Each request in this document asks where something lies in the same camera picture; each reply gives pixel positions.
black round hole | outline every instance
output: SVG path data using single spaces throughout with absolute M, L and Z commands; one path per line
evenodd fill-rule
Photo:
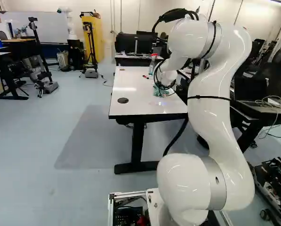
M 117 100 L 117 102 L 120 103 L 120 104 L 126 104 L 127 102 L 129 102 L 129 99 L 125 98 L 125 97 L 122 97 L 122 98 L 119 98 Z

yellow cabinet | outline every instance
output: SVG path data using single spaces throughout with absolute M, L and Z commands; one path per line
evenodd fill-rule
M 82 23 L 83 22 L 92 23 L 96 60 L 97 60 L 97 62 L 101 62 L 104 58 L 104 40 L 103 40 L 103 31 L 102 31 L 101 19 L 98 19 L 94 16 L 82 16 L 81 19 L 82 19 Z M 84 39 L 85 39 L 85 48 L 86 48 L 87 59 L 88 59 L 89 54 L 91 52 L 90 46 L 89 46 L 88 33 L 89 33 L 89 31 L 84 31 Z

whiteboard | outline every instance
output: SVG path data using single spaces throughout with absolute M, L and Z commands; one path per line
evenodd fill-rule
M 29 17 L 35 17 L 37 33 L 40 42 L 67 43 L 68 26 L 67 18 L 64 13 L 56 12 L 23 12 L 7 11 L 0 12 L 1 22 L 11 22 L 12 28 L 21 29 L 22 26 L 29 24 Z M 27 28 L 27 35 L 34 36 L 32 29 Z

green cloth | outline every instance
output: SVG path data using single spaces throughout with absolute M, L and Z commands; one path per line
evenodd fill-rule
M 158 88 L 156 85 L 153 85 L 153 88 L 154 88 L 153 95 L 155 97 L 166 97 L 169 94 L 168 91 L 162 90 L 162 89 Z

red object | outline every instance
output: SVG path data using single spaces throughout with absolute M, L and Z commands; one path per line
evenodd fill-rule
M 139 220 L 137 221 L 136 225 L 138 225 L 138 226 L 145 226 L 145 217 L 141 216 L 139 218 Z

